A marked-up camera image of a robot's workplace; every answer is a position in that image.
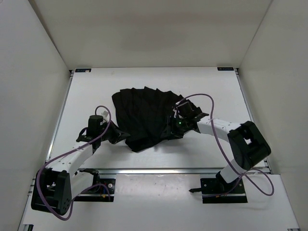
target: wall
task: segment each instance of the wall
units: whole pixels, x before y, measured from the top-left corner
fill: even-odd
[[[69,72],[26,0],[0,0],[0,230],[15,231]]]
[[[70,69],[238,67],[270,0],[30,0]]]
[[[240,67],[302,230],[308,230],[308,1],[274,0]]]

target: black cloth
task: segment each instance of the black cloth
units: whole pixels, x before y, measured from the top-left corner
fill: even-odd
[[[150,148],[163,139],[167,115],[172,107],[183,99],[171,91],[159,89],[123,89],[112,96],[115,105],[116,121],[120,130],[130,134],[126,139],[128,147],[139,152]]]

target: crumpled black fabric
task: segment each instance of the crumpled black fabric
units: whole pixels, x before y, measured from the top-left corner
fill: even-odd
[[[115,93],[112,100],[116,121],[120,130],[130,134],[125,141],[128,147],[139,152],[166,140],[161,138],[161,134],[166,128],[167,115],[172,113],[172,107],[181,99],[181,95],[171,91],[162,92],[147,87],[123,89]]]

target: white panel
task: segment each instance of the white panel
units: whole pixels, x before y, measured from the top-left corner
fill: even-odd
[[[238,67],[270,0],[32,0],[69,68]]]
[[[69,151],[81,129],[88,125],[97,105],[107,106],[116,122],[112,95],[126,88],[159,88],[188,96],[208,93],[216,107],[214,117],[232,122],[246,122],[249,114],[234,71],[218,71],[215,67],[174,68],[98,68],[90,73],[75,73],[67,97],[52,157]],[[204,112],[210,112],[211,101],[205,96],[192,98]],[[230,145],[221,141],[230,160]],[[161,167],[225,167],[213,136],[189,132],[184,139],[164,141],[139,153],[126,144],[103,142],[82,167],[93,168],[161,168]]]
[[[270,191],[264,176],[251,177]],[[68,221],[38,212],[28,204],[24,224],[33,231],[287,231],[298,228],[280,176],[271,175],[276,192],[261,194],[244,178],[248,203],[202,204],[199,175],[117,175],[112,203],[76,202]]]
[[[0,230],[18,228],[69,72],[26,0],[0,0]]]
[[[302,230],[308,230],[308,1],[274,0],[240,68]]]

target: cable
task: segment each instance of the cable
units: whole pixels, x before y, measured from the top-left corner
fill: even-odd
[[[71,215],[72,215],[72,210],[73,210],[74,198],[72,199],[72,202],[71,202],[71,208],[70,208],[70,213],[69,213],[68,217],[64,218],[64,217],[60,216],[59,214],[56,213],[56,211],[54,211],[54,209],[48,204],[47,200],[45,199],[45,197],[44,197],[44,195],[43,195],[43,192],[42,192],[42,190],[41,190],[41,188],[40,188],[40,183],[39,183],[40,176],[41,176],[42,171],[44,170],[44,168],[45,168],[47,165],[49,165],[50,163],[52,163],[52,162],[56,161],[57,159],[60,159],[60,158],[62,158],[62,157],[64,157],[64,156],[70,155],[70,154],[76,152],[77,150],[80,150],[80,149],[83,149],[83,148],[89,146],[89,145],[92,144],[93,142],[95,142],[95,141],[97,141],[98,139],[100,139],[100,138],[106,133],[106,131],[108,130],[108,128],[109,128],[109,126],[110,126],[110,124],[111,124],[111,113],[110,113],[110,110],[109,110],[107,107],[100,105],[100,106],[98,106],[98,107],[95,109],[95,114],[96,114],[96,110],[97,110],[99,107],[105,108],[105,109],[107,110],[108,114],[109,114],[109,121],[108,121],[107,127],[106,127],[106,129],[104,130],[104,132],[103,132],[101,135],[99,135],[98,137],[96,137],[95,139],[91,140],[90,142],[85,143],[85,144],[79,146],[78,148],[75,148],[75,149],[73,149],[73,150],[71,150],[71,151],[69,151],[69,152],[67,152],[67,153],[64,153],[64,154],[62,154],[62,155],[60,155],[60,156],[57,156],[56,158],[51,159],[49,162],[46,162],[46,163],[40,168],[40,170],[38,171],[38,175],[37,175],[37,179],[36,179],[38,194],[39,194],[39,196],[40,196],[40,198],[41,198],[43,204],[46,206],[46,208],[47,208],[52,214],[54,214],[58,219],[60,219],[60,220],[68,220],[68,219],[71,217]],[[94,188],[94,187],[96,187],[96,186],[99,186],[99,185],[101,185],[101,186],[103,186],[103,187],[106,187],[106,186],[103,185],[103,184],[96,184],[96,185],[92,185],[91,187],[89,187],[89,188],[87,188],[87,189],[85,189],[85,190],[92,189],[92,188]],[[107,187],[106,187],[106,190],[107,190],[108,197],[109,197],[109,200],[110,200],[110,193],[109,193],[109,190],[108,190]]]
[[[226,153],[224,152],[224,150],[223,150],[223,148],[222,148],[222,146],[221,146],[221,144],[220,144],[220,141],[219,141],[219,139],[218,139],[218,135],[217,135],[217,133],[216,133],[216,129],[215,129],[215,126],[214,126],[214,121],[213,121],[213,113],[214,113],[214,106],[215,106],[215,104],[214,104],[214,99],[213,99],[213,97],[212,96],[210,96],[210,95],[208,95],[208,94],[204,94],[204,93],[198,93],[198,94],[193,94],[193,95],[189,95],[189,96],[186,96],[185,98],[183,98],[183,99],[181,99],[180,101],[178,101],[177,102],[177,104],[180,104],[180,102],[182,102],[182,101],[184,101],[184,100],[186,100],[186,99],[188,99],[188,98],[190,98],[190,97],[192,97],[192,96],[198,96],[198,95],[203,95],[203,96],[207,96],[208,98],[210,98],[210,100],[212,101],[212,109],[211,109],[211,113],[210,113],[210,121],[211,121],[211,126],[212,126],[212,130],[213,130],[213,134],[214,134],[214,137],[215,137],[215,140],[216,140],[216,143],[217,143],[217,145],[218,145],[218,147],[219,147],[219,149],[220,149],[220,151],[221,151],[221,153],[222,153],[222,155],[223,155],[223,157],[225,158],[225,160],[227,161],[227,163],[228,163],[228,165],[230,165],[230,167],[232,168],[232,170],[237,174],[237,175],[239,175],[240,177],[239,177],[239,179],[237,180],[237,182],[235,183],[235,185],[234,185],[234,187],[231,189],[231,190],[229,190],[228,192],[226,192],[226,193],[221,193],[221,194],[215,194],[215,195],[209,195],[209,196],[205,196],[205,197],[211,197],[211,196],[221,196],[221,195],[227,195],[227,194],[229,194],[231,191],[233,191],[234,189],[235,189],[235,187],[239,184],[239,182],[240,182],[240,180],[242,179],[242,177],[243,176],[245,176],[261,193],[263,193],[264,195],[266,195],[266,196],[272,196],[273,194],[274,194],[274,192],[275,192],[275,189],[274,189],[274,185],[273,185],[273,182],[271,181],[271,179],[268,177],[268,175],[267,174],[265,174],[265,172],[263,172],[262,170],[260,170],[260,169],[254,169],[254,170],[256,170],[256,171],[259,171],[259,172],[261,172],[268,180],[269,180],[269,183],[270,183],[270,185],[271,185],[271,188],[272,188],[272,191],[271,191],[271,193],[266,193],[266,192],[264,192],[249,176],[247,176],[247,172],[246,173],[244,173],[244,174],[241,174],[241,173],[239,173],[235,168],[234,168],[234,166],[231,164],[231,162],[230,162],[230,160],[228,159],[228,157],[227,157],[227,155],[226,155]]]

